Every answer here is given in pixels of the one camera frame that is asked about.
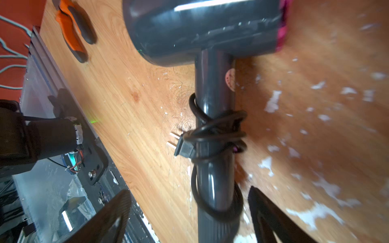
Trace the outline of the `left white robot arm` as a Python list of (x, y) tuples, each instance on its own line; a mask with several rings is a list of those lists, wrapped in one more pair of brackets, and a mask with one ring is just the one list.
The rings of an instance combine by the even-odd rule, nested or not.
[(84, 142), (68, 118), (25, 116), (17, 101), (1, 100), (1, 177), (30, 171), (39, 160), (75, 151)]

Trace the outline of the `black magenta hair dryer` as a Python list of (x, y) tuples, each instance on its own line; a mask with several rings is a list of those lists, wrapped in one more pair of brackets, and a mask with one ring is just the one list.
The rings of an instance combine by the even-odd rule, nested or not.
[(131, 41), (149, 63), (195, 64), (189, 107), (196, 128), (178, 138), (175, 156), (193, 163), (192, 197), (201, 243), (231, 243), (243, 196), (234, 180), (235, 154), (247, 148), (235, 110), (235, 61), (278, 51), (290, 1), (123, 1)]

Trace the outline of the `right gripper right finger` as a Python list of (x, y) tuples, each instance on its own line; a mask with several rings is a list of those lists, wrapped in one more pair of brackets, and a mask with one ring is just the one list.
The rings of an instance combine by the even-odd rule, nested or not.
[(248, 203), (257, 242), (315, 243), (316, 241), (294, 223), (258, 188), (251, 186)]

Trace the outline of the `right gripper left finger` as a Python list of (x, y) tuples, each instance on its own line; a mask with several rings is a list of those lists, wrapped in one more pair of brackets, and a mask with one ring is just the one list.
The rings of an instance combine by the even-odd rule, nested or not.
[(131, 193), (121, 190), (96, 214), (86, 197), (72, 197), (59, 210), (57, 243), (121, 243), (131, 210)]

